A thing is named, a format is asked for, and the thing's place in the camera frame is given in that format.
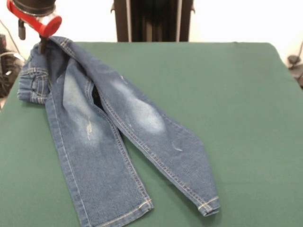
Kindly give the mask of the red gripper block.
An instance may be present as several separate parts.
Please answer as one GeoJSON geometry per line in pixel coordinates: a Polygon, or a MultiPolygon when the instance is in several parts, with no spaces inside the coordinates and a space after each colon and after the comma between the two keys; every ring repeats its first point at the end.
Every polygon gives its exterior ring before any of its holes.
{"type": "Polygon", "coordinates": [[[8,10],[18,18],[18,36],[26,39],[25,24],[28,24],[40,37],[39,51],[44,54],[48,37],[59,29],[62,18],[55,13],[54,0],[8,0],[8,10]]]}

